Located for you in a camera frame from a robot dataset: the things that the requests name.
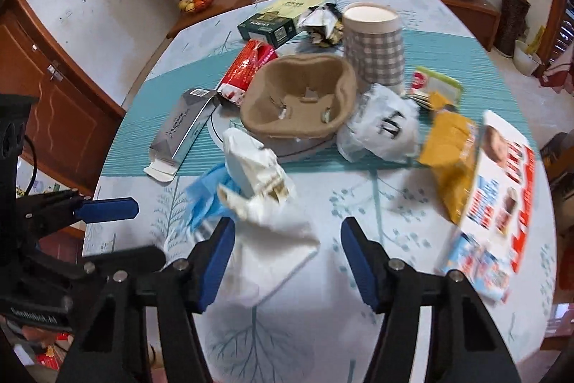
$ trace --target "fruit pile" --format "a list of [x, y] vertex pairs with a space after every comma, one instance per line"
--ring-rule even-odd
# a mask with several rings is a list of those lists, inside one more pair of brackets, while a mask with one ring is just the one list
[[183, 12], [200, 12], [206, 9], [213, 0], [182, 0], [179, 3], [179, 8]]

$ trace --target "brown pulp cup holder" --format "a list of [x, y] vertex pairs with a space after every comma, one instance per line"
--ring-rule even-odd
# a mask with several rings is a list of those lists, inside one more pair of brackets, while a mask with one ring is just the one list
[[241, 122], [254, 134], [321, 138], [351, 116], [357, 78], [335, 54], [296, 54], [265, 64], [253, 77], [241, 105]]

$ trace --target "crumpled white plastic bag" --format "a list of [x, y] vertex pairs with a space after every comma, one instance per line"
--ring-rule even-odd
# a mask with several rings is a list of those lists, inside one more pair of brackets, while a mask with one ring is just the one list
[[351, 119], [337, 133], [340, 154], [354, 162], [361, 148], [388, 161], [403, 161], [418, 154], [418, 106], [391, 89], [372, 85], [359, 99]]
[[222, 282], [223, 297], [253, 307], [287, 281], [319, 249], [319, 239], [293, 181], [263, 143], [239, 129], [223, 134], [229, 175], [245, 198], [224, 185], [221, 202], [234, 211], [235, 247]]

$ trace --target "white lid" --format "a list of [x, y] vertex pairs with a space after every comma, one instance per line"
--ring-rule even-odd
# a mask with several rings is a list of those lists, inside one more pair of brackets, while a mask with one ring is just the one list
[[360, 33], [381, 34], [401, 28], [401, 17], [389, 7], [355, 2], [343, 9], [343, 25]]

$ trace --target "wooden door frame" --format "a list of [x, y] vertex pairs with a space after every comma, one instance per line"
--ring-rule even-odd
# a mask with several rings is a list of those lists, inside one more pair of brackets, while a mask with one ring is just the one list
[[[12, 12], [22, 30], [38, 46], [39, 50], [48, 60], [55, 65], [58, 71], [64, 75], [74, 87], [76, 87], [88, 100], [93, 102], [105, 114], [107, 114], [118, 126], [125, 116], [125, 110], [112, 100], [105, 92], [79, 67], [79, 65], [68, 55], [50, 34], [46, 27], [34, 13], [30, 4], [26, 0], [4, 0], [0, 5], [0, 15], [6, 11]], [[33, 164], [31, 152], [25, 145], [22, 159]], [[62, 176], [49, 166], [38, 161], [38, 170], [52, 177], [57, 182], [67, 185], [70, 188], [78, 188], [84, 195], [94, 195], [94, 191]]]
[[562, 28], [562, 19], [564, 17], [564, 11], [566, 10], [567, 0], [552, 0], [552, 5], [550, 6], [550, 12], [548, 14], [548, 20], [546, 22], [546, 29], [542, 35], [542, 41], [538, 47], [538, 57], [542, 61], [542, 65], [539, 66], [535, 71], [536, 77], [541, 77], [546, 70], [550, 56], [552, 55], [552, 50], [558, 39], [560, 33], [560, 28]]

